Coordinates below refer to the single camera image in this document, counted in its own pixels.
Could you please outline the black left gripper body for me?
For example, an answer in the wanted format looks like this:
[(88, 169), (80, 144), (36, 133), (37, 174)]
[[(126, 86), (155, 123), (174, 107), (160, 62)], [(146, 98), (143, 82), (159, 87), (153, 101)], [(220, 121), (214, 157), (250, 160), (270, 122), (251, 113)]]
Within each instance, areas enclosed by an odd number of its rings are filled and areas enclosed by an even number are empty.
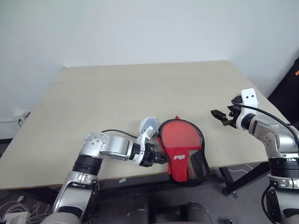
[(155, 145), (151, 143), (145, 144), (145, 152), (143, 155), (142, 161), (139, 163), (142, 167), (151, 167), (153, 166), (154, 160), (156, 158), (155, 156)]

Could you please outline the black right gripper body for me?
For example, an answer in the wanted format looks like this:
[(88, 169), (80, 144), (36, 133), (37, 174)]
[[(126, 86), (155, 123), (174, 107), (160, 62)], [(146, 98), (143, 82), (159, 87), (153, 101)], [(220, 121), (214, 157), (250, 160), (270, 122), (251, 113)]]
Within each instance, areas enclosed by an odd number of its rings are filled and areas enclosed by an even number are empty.
[(234, 99), (232, 99), (232, 105), (228, 106), (228, 109), (230, 110), (229, 116), (235, 120), (236, 126), (241, 126), (242, 118), (241, 118), (241, 112), (242, 107), (240, 104), (242, 103), (242, 97), (236, 96)]

